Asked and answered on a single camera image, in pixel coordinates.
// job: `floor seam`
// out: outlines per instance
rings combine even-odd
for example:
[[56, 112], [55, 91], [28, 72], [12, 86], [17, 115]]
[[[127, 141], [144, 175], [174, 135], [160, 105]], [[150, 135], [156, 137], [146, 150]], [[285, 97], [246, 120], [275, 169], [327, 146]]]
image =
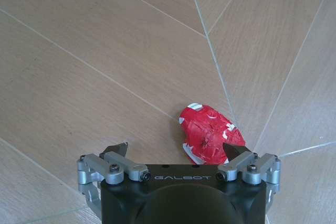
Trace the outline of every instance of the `floor seam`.
[[147, 101], [145, 98], [142, 98], [141, 96], [139, 96], [138, 94], [134, 93], [133, 91], [131, 91], [129, 88], [125, 87], [124, 85], [120, 84], [119, 82], [115, 81], [112, 77], [108, 76], [107, 74], [103, 73], [102, 71], [100, 71], [99, 69], [95, 68], [94, 66], [92, 66], [91, 64], [87, 63], [86, 61], [84, 61], [83, 59], [77, 57], [76, 55], [74, 55], [72, 52], [68, 51], [67, 49], [63, 48], [62, 46], [60, 46], [59, 44], [57, 44], [56, 42], [54, 42], [53, 40], [49, 39], [48, 37], [44, 36], [43, 34], [41, 34], [40, 32], [38, 32], [37, 30], [33, 29], [32, 27], [28, 26], [27, 24], [25, 24], [23, 21], [19, 20], [18, 18], [16, 18], [15, 16], [13, 16], [12, 14], [6, 12], [5, 10], [2, 10], [0, 8], [0, 12], [3, 12], [4, 14], [6, 14], [7, 16], [11, 17], [12, 19], [16, 20], [17, 22], [19, 22], [20, 24], [24, 25], [25, 27], [27, 27], [28, 29], [30, 29], [31, 31], [35, 32], [36, 34], [38, 34], [39, 36], [41, 36], [42, 38], [44, 38], [45, 40], [47, 40], [48, 42], [52, 43], [53, 45], [55, 45], [56, 47], [58, 47], [59, 49], [61, 49], [62, 51], [70, 54], [72, 57], [74, 57], [75, 59], [79, 60], [80, 62], [82, 62], [83, 64], [85, 64], [87, 67], [93, 69], [95, 72], [101, 74], [102, 76], [104, 76], [105, 78], [109, 79], [110, 81], [112, 81], [113, 83], [117, 84], [118, 86], [122, 87], [123, 89], [125, 89], [126, 91], [130, 92], [132, 95], [134, 95], [135, 97], [137, 97], [138, 99], [140, 99], [141, 101], [143, 101], [144, 103], [148, 104], [149, 106], [155, 108], [156, 110], [160, 111], [161, 113], [165, 114], [166, 116], [168, 116], [171, 119], [174, 119], [175, 121], [177, 121], [177, 119], [175, 119], [174, 117], [172, 117], [171, 115], [169, 115], [168, 113], [164, 112], [163, 110], [161, 110], [159, 107], [155, 106], [154, 104], [152, 104], [151, 102]]
[[209, 32], [207, 32], [208, 34], [211, 33], [212, 29], [215, 27], [215, 25], [217, 24], [217, 22], [219, 21], [220, 17], [222, 17], [222, 15], [225, 13], [226, 9], [228, 8], [228, 6], [231, 4], [232, 0], [229, 0], [229, 2], [225, 5], [224, 9], [221, 11], [221, 13], [219, 14], [219, 16], [216, 18], [214, 24], [211, 26], [211, 28], [209, 29]]
[[279, 100], [280, 100], [280, 97], [281, 97], [281, 95], [282, 95], [282, 92], [283, 92], [283, 90], [284, 90], [284, 88], [285, 88], [285, 86], [286, 86], [286, 84], [287, 84], [287, 81], [288, 81], [288, 79], [289, 79], [289, 77], [290, 77], [290, 74], [292, 73], [292, 70], [293, 70], [293, 68], [294, 68], [294, 66], [295, 66], [295, 64], [296, 64], [296, 62], [297, 62], [297, 60], [298, 60], [298, 58], [299, 58], [299, 56], [300, 56], [300, 53], [301, 53], [302, 48], [303, 48], [303, 46], [304, 46], [304, 43], [306, 42], [306, 40], [307, 40], [307, 38], [308, 38], [308, 36], [309, 36], [309, 34], [310, 34], [311, 28], [312, 28], [313, 24], [315, 23], [315, 19], [316, 19], [318, 13], [320, 12], [320, 9], [321, 9], [323, 3], [324, 3], [324, 0], [321, 0], [321, 3], [320, 3], [320, 5], [319, 5], [319, 7], [318, 7], [318, 9], [317, 9], [317, 11], [316, 11], [316, 13], [315, 13], [315, 15], [314, 15], [314, 18], [313, 18], [313, 20], [312, 20], [312, 22], [311, 22], [311, 24], [310, 24], [310, 26], [309, 26], [309, 28], [308, 28], [307, 34], [306, 34], [304, 40], [302, 41], [301, 47], [300, 47], [300, 49], [299, 49], [297, 55], [295, 56], [295, 59], [294, 59], [294, 61], [293, 61], [293, 64], [292, 64], [292, 66], [290, 67], [289, 72], [288, 72], [288, 74], [287, 74], [287, 76], [286, 76], [286, 78], [285, 78], [285, 81], [284, 81], [284, 83], [283, 83], [283, 85], [282, 85], [282, 87], [281, 87], [281, 89], [280, 89], [280, 92], [279, 92], [279, 94], [278, 94], [277, 100], [275, 101], [274, 106], [273, 106], [273, 108], [272, 108], [272, 110], [271, 110], [271, 112], [270, 112], [270, 114], [269, 114], [269, 117], [268, 117], [266, 123], [265, 123], [265, 126], [264, 126], [262, 132], [260, 133], [260, 136], [259, 136], [259, 138], [258, 138], [258, 141], [257, 141], [257, 143], [256, 143], [256, 145], [255, 145], [254, 150], [256, 150], [256, 149], [259, 147], [259, 145], [260, 145], [261, 139], [262, 139], [262, 137], [263, 137], [263, 135], [264, 135], [264, 133], [265, 133], [265, 130], [266, 130], [268, 124], [269, 124], [269, 121], [270, 121], [270, 119], [271, 119], [271, 117], [272, 117], [272, 115], [273, 115], [273, 113], [274, 113], [274, 110], [275, 110], [275, 108], [276, 108], [276, 106], [277, 106], [277, 104], [278, 104], [278, 102], [279, 102]]
[[211, 44], [211, 41], [210, 41], [210, 39], [209, 39], [209, 35], [208, 35], [208, 33], [206, 32], [206, 27], [205, 27], [205, 24], [204, 24], [204, 21], [203, 21], [203, 18], [202, 18], [202, 13], [201, 13], [200, 7], [199, 7], [199, 5], [198, 5], [197, 0], [194, 0], [194, 2], [195, 2], [195, 6], [196, 6], [196, 9], [197, 9], [198, 15], [199, 15], [199, 17], [200, 17], [202, 26], [203, 26], [203, 30], [204, 30], [204, 33], [205, 33], [206, 40], [207, 40], [208, 45], [209, 45], [209, 47], [210, 47], [210, 51], [211, 51], [211, 54], [212, 54], [212, 57], [213, 57], [214, 64], [215, 64], [215, 66], [216, 66], [218, 75], [219, 75], [219, 79], [221, 80], [222, 87], [223, 87], [223, 89], [224, 89], [224, 95], [225, 95], [225, 97], [226, 97], [226, 99], [227, 99], [227, 103], [228, 103], [228, 105], [229, 105], [230, 112], [231, 112], [231, 115], [232, 115], [233, 120], [234, 120], [234, 124], [239, 128], [239, 126], [238, 126], [238, 122], [237, 122], [237, 120], [236, 120], [236, 117], [235, 117], [235, 114], [234, 114], [234, 111], [233, 111], [233, 108], [232, 108], [231, 103], [230, 103], [230, 99], [229, 99], [228, 92], [227, 92], [227, 89], [226, 89], [225, 81], [224, 81], [224, 78], [223, 78], [223, 76], [222, 76], [221, 69], [220, 69], [220, 67], [219, 67], [219, 65], [218, 65], [218, 62], [217, 62], [217, 58], [216, 58], [215, 51], [214, 51], [213, 46], [212, 46], [212, 44]]
[[46, 219], [56, 218], [56, 217], [59, 217], [59, 216], [62, 216], [62, 215], [66, 215], [66, 214], [69, 214], [71, 212], [76, 212], [76, 211], [79, 211], [79, 210], [83, 210], [83, 209], [86, 209], [86, 208], [88, 208], [88, 207], [78, 207], [78, 208], [74, 208], [74, 209], [67, 210], [67, 211], [61, 211], [61, 212], [59, 212], [57, 214], [54, 214], [54, 215], [44, 216], [44, 217], [33, 219], [33, 220], [21, 221], [21, 222], [15, 223], [15, 224], [30, 224], [30, 223], [34, 223], [34, 222], [37, 222], [37, 221], [42, 221], [42, 220], [46, 220]]
[[55, 180], [57, 180], [58, 182], [60, 182], [63, 186], [65, 186], [66, 188], [68, 188], [69, 190], [71, 190], [72, 192], [79, 194], [80, 192], [73, 189], [72, 187], [70, 187], [67, 183], [65, 183], [63, 180], [61, 180], [60, 178], [58, 178], [57, 176], [55, 176], [54, 174], [52, 174], [50, 171], [48, 171], [47, 169], [45, 169], [44, 167], [42, 167], [40, 164], [38, 164], [36, 161], [34, 161], [32, 158], [28, 157], [26, 154], [24, 154], [22, 151], [20, 151], [19, 149], [17, 149], [15, 146], [13, 146], [12, 144], [10, 144], [9, 142], [7, 142], [6, 140], [2, 139], [0, 137], [0, 142], [2, 142], [3, 144], [7, 145], [9, 148], [11, 148], [12, 150], [16, 151], [17, 153], [19, 153], [21, 156], [23, 156], [25, 159], [29, 160], [31, 163], [33, 163], [34, 165], [36, 165], [38, 168], [42, 169], [45, 173], [47, 173], [49, 176], [53, 177]]
[[183, 26], [185, 26], [185, 27], [189, 28], [190, 30], [194, 31], [195, 33], [197, 33], [197, 34], [199, 34], [199, 35], [201, 35], [202, 37], [204, 37], [204, 38], [205, 38], [205, 35], [204, 35], [204, 34], [200, 33], [199, 31], [195, 30], [194, 28], [192, 28], [192, 27], [190, 27], [190, 26], [186, 25], [185, 23], [183, 23], [183, 22], [179, 21], [178, 19], [176, 19], [176, 18], [174, 18], [173, 16], [169, 15], [168, 13], [166, 13], [166, 12], [162, 11], [161, 9], [159, 9], [159, 8], [155, 7], [154, 5], [152, 5], [152, 4], [150, 4], [150, 3], [148, 3], [147, 1], [145, 1], [145, 0], [140, 0], [140, 1], [144, 2], [145, 4], [149, 5], [150, 7], [152, 7], [152, 8], [153, 8], [153, 9], [155, 9], [155, 10], [157, 10], [158, 12], [160, 12], [160, 13], [162, 13], [162, 14], [166, 15], [167, 17], [169, 17], [169, 18], [173, 19], [174, 21], [176, 21], [176, 22], [180, 23], [181, 25], [183, 25]]
[[314, 145], [314, 146], [307, 147], [307, 148], [300, 149], [300, 150], [293, 151], [293, 152], [288, 152], [288, 153], [279, 155], [279, 157], [284, 158], [284, 157], [288, 157], [288, 156], [293, 156], [295, 154], [299, 154], [299, 153], [309, 151], [309, 150], [312, 150], [312, 149], [316, 149], [316, 148], [322, 148], [322, 147], [325, 147], [325, 146], [328, 146], [328, 145], [333, 145], [333, 144], [336, 144], [336, 141], [327, 142], [327, 143], [319, 144], [319, 145]]
[[269, 219], [268, 219], [268, 216], [266, 215], [266, 221], [267, 221], [267, 224], [270, 224], [269, 222]]

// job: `red tape wrapped object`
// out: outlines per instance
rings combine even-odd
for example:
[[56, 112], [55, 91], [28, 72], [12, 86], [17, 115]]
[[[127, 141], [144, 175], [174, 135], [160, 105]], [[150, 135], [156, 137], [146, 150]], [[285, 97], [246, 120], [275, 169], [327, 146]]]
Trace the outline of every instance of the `red tape wrapped object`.
[[223, 143], [245, 146], [238, 128], [208, 105], [190, 104], [179, 122], [186, 134], [183, 148], [196, 164], [223, 164]]

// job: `wrapped toy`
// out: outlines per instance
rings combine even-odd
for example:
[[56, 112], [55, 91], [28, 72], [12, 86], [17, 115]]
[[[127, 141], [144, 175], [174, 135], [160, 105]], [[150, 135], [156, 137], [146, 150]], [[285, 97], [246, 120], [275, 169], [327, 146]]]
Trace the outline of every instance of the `wrapped toy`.
[[227, 161], [223, 143], [245, 146], [229, 119], [208, 105], [192, 103], [179, 118], [186, 139], [183, 149], [196, 164], [223, 164]]

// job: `screw head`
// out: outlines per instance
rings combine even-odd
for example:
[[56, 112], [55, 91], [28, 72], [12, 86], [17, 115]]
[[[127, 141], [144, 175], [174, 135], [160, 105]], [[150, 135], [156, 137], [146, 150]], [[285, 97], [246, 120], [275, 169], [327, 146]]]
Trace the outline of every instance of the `screw head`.
[[226, 174], [223, 173], [216, 173], [216, 178], [218, 181], [225, 181], [226, 180]]
[[143, 181], [148, 181], [148, 180], [150, 180], [150, 178], [151, 178], [151, 173], [147, 173], [147, 172], [143, 173], [142, 176], [141, 176], [141, 179]]
[[257, 169], [257, 166], [255, 166], [255, 165], [248, 165], [247, 166], [247, 170], [249, 172], [254, 172], [256, 169]]
[[110, 165], [110, 172], [116, 173], [119, 171], [119, 165], [118, 164], [112, 164]]

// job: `silver metal bracket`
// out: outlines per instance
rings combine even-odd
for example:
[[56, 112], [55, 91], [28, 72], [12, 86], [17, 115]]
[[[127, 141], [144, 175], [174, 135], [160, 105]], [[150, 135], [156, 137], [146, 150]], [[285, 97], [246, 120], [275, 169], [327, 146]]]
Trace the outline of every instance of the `silver metal bracket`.
[[218, 166], [218, 174], [225, 181], [237, 179], [238, 172], [242, 180], [250, 185], [266, 182], [266, 211], [272, 204], [273, 195], [280, 191], [281, 160], [276, 155], [265, 154], [258, 157], [256, 153], [245, 151], [227, 164]]
[[101, 157], [95, 154], [82, 155], [77, 160], [78, 190], [86, 196], [87, 205], [101, 219], [101, 202], [98, 188], [93, 184], [105, 179], [107, 184], [123, 182], [124, 173], [133, 181], [147, 181], [150, 172], [146, 165], [137, 164], [116, 152], [106, 152]]

